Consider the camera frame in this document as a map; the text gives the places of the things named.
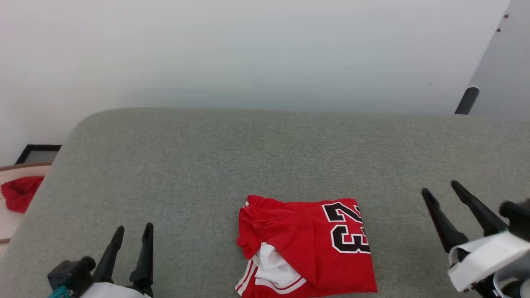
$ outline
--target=red jersey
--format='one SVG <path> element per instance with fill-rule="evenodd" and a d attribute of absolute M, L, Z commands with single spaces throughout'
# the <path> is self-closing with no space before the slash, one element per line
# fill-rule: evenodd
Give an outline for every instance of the red jersey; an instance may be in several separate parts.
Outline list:
<path fill-rule="evenodd" d="M 240 210 L 239 233 L 237 244 L 249 260 L 236 285 L 243 298 L 377 292 L 355 199 L 284 203 L 250 195 Z"/>

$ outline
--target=gray cushion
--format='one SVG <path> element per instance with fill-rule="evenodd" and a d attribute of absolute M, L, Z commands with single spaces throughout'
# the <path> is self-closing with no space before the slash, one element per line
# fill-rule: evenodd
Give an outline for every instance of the gray cushion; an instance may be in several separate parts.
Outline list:
<path fill-rule="evenodd" d="M 355 297 L 456 297 L 420 189 L 477 238 L 480 226 L 449 181 L 497 210 L 530 195 L 529 162 L 528 123 L 473 116 L 98 113 L 72 132 L 0 259 L 0 296 L 46 297 L 51 269 L 85 255 L 99 260 L 119 225 L 126 233 L 113 278 L 128 285 L 153 222 L 155 297 L 237 297 L 246 267 L 237 215 L 258 194 L 357 198 L 379 294 Z"/>

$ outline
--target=red cloth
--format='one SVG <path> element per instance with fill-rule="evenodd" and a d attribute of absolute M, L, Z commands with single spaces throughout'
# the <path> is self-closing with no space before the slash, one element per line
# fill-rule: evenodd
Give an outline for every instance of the red cloth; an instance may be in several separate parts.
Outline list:
<path fill-rule="evenodd" d="M 7 209 L 25 213 L 44 176 L 22 177 L 2 184 L 0 190 Z"/>
<path fill-rule="evenodd" d="M 284 203 L 272 198 L 248 196 L 239 213 L 237 244 L 246 259 L 266 242 L 304 278 L 295 290 L 273 289 L 255 282 L 247 272 L 243 298 L 305 298 L 377 292 L 372 255 L 357 201 Z"/>

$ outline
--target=white stripe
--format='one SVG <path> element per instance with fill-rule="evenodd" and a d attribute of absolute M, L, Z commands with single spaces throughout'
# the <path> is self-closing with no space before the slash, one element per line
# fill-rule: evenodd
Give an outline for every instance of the white stripe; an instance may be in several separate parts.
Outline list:
<path fill-rule="evenodd" d="M 277 289 L 273 283 L 271 283 L 270 281 L 267 281 L 265 279 L 261 279 L 261 278 L 256 278 L 256 286 L 266 286 L 266 287 L 269 287 L 271 288 L 273 291 L 275 291 L 276 293 L 278 294 L 287 294 L 287 293 L 290 293 L 296 289 L 298 289 L 299 287 L 301 287 L 303 284 L 305 284 L 306 282 L 306 279 L 305 278 L 302 278 L 300 279 L 296 284 L 292 285 L 291 287 L 289 288 L 286 288 L 286 289 L 283 289 L 283 290 L 280 290 L 280 289 Z"/>
<path fill-rule="evenodd" d="M 254 274 L 254 271 L 256 270 L 256 264 L 254 264 L 254 262 L 252 262 L 252 266 L 250 267 L 250 274 L 249 274 L 249 277 L 245 280 L 245 282 L 243 283 L 243 285 L 241 286 L 241 288 L 237 291 L 237 293 L 239 294 L 239 296 L 243 296 L 243 292 L 245 292 L 246 290 L 246 287 L 249 285 L 249 281 L 252 277 L 252 275 Z"/>
<path fill-rule="evenodd" d="M 246 269 L 245 269 L 245 274 L 243 275 L 243 277 L 241 277 L 241 279 L 239 280 L 239 282 L 237 283 L 237 285 L 235 285 L 235 289 L 237 290 L 237 288 L 243 283 L 243 281 L 245 280 L 245 277 L 246 275 L 248 274 L 249 272 L 249 269 L 250 269 L 250 264 L 252 263 L 252 260 L 249 260 L 248 263 L 246 263 Z"/>

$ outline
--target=white wall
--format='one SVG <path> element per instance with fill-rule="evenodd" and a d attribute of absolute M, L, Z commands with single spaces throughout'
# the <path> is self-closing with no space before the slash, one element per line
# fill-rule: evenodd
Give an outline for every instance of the white wall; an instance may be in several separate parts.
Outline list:
<path fill-rule="evenodd" d="M 30 143 L 119 107 L 453 113 L 509 0 L 6 0 Z"/>
<path fill-rule="evenodd" d="M 471 80 L 480 94 L 470 114 L 530 120 L 530 2 L 507 12 Z"/>
<path fill-rule="evenodd" d="M 28 144 L 28 138 L 8 115 L 0 101 L 0 166 L 12 165 Z"/>

